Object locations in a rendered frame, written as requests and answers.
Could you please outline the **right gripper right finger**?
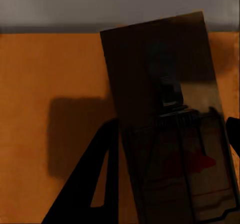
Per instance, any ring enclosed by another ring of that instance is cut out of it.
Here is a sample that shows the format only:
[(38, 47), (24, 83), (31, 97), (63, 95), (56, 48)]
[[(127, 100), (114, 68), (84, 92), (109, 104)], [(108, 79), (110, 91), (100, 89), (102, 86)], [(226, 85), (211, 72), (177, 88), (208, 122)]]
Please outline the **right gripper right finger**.
[(226, 129), (229, 142), (240, 157), (240, 119), (229, 117), (226, 122)]

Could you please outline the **mousetrap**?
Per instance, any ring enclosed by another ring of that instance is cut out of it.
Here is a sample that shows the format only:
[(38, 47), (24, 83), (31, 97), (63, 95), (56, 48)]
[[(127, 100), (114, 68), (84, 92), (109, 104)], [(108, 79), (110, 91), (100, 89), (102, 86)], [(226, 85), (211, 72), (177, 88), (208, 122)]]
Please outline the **mousetrap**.
[(100, 37), (139, 224), (240, 224), (203, 11)]

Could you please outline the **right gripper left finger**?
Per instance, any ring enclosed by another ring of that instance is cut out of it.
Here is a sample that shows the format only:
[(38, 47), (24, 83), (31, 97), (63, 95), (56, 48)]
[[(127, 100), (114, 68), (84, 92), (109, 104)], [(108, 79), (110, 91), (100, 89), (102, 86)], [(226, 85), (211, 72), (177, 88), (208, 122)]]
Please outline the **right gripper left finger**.
[[(90, 207), (109, 149), (104, 205)], [(102, 123), (41, 224), (119, 224), (119, 120)]]

